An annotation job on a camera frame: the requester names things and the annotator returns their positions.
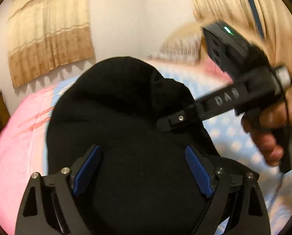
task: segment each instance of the device handle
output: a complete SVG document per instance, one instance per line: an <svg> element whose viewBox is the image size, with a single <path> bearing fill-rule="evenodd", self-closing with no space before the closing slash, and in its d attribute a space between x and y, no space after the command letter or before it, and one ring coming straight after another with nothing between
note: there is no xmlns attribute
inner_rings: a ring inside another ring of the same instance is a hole
<svg viewBox="0 0 292 235"><path fill-rule="evenodd" d="M284 150L284 155L280 162L280 172L288 173L292 170L292 129L291 127L282 127L273 129L272 133Z"/></svg>

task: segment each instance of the black garment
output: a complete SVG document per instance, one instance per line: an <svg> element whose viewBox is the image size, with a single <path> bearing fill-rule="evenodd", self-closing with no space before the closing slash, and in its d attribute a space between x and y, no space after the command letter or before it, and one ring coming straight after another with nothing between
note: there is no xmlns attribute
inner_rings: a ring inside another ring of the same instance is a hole
<svg viewBox="0 0 292 235"><path fill-rule="evenodd" d="M201 121L167 133L155 125L193 101L183 84L130 57L96 64L58 101L47 131L49 174L71 166L93 143L101 146L100 171L80 197L97 234L192 231L208 202L184 149L195 144L202 154L215 155L217 164L218 153ZM232 162L228 171L243 170Z"/></svg>

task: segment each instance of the white lettering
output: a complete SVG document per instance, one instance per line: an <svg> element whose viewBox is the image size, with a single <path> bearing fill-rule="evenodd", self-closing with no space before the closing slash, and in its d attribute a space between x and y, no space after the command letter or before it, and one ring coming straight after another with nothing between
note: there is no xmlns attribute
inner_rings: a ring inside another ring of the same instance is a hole
<svg viewBox="0 0 292 235"><path fill-rule="evenodd" d="M238 93L238 91L236 90L236 88L232 88L232 93L234 94L234 97L235 97L236 99L239 98L240 94Z"/></svg>
<svg viewBox="0 0 292 235"><path fill-rule="evenodd" d="M229 100L232 100L231 97L227 93L224 93L224 99L226 102L228 102Z"/></svg>
<svg viewBox="0 0 292 235"><path fill-rule="evenodd" d="M219 96L216 96L214 99L215 99L215 102L216 102L219 106L221 106L221 105L223 104L223 101L222 101L222 99L221 99Z"/></svg>

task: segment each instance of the white wall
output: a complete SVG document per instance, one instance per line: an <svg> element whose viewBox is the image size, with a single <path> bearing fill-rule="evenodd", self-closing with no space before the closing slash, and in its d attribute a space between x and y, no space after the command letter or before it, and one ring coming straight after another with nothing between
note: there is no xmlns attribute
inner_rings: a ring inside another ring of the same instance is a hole
<svg viewBox="0 0 292 235"><path fill-rule="evenodd" d="M13 114L20 102L29 94L59 82L82 74L90 68L93 59L59 67L46 76L13 89L8 67L7 19L11 0L0 5L0 90L8 110ZM142 57L141 35L144 20L143 0L90 0L91 35L96 61L113 56Z"/></svg>
<svg viewBox="0 0 292 235"><path fill-rule="evenodd" d="M96 61L62 66L13 89L8 67L7 19L11 0L0 6L0 90L13 114L29 94L80 75L95 62L114 56L144 58L156 52L178 26L193 21L191 0L90 0L90 25Z"/></svg>
<svg viewBox="0 0 292 235"><path fill-rule="evenodd" d="M158 51L177 27L195 21L192 0L144 0L147 18L143 54Z"/></svg>

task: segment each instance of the metal bolt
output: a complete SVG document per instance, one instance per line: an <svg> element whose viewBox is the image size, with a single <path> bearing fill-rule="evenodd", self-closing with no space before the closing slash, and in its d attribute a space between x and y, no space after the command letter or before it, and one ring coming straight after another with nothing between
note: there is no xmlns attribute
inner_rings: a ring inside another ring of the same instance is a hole
<svg viewBox="0 0 292 235"><path fill-rule="evenodd" d="M68 167L65 167L65 168L63 168L62 170L61 170L61 173L62 174L68 174L70 172L70 169L68 168Z"/></svg>
<svg viewBox="0 0 292 235"><path fill-rule="evenodd" d="M216 173L217 174L222 174L224 172L224 169L223 168L219 168L216 170Z"/></svg>
<svg viewBox="0 0 292 235"><path fill-rule="evenodd" d="M253 179L255 175L252 172L247 172L246 177L248 177L249 179Z"/></svg>
<svg viewBox="0 0 292 235"><path fill-rule="evenodd" d="M37 179L38 178L38 172L34 172L31 177L33 179Z"/></svg>

